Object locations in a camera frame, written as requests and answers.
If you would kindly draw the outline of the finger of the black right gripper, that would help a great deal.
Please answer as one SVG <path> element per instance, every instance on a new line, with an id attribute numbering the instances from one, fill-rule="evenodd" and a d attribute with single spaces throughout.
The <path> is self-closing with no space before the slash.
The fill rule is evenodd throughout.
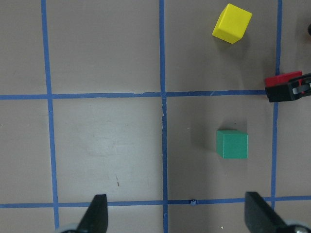
<path id="1" fill-rule="evenodd" d="M 265 87 L 269 102 L 295 101 L 311 95 L 311 76 L 302 75 L 273 87 Z"/>

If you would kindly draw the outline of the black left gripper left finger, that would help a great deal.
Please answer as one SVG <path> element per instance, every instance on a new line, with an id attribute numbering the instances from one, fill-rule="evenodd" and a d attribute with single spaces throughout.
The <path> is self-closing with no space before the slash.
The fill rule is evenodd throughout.
<path id="1" fill-rule="evenodd" d="M 106 194 L 95 195 L 76 233 L 105 233 L 108 228 L 108 206 Z"/>

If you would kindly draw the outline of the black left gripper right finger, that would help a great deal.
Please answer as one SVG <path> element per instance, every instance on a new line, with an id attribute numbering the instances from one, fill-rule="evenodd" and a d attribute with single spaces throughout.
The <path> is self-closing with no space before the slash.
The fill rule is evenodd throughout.
<path id="1" fill-rule="evenodd" d="M 257 192 L 245 193 L 244 221 L 251 233 L 288 233 L 291 230 Z"/>

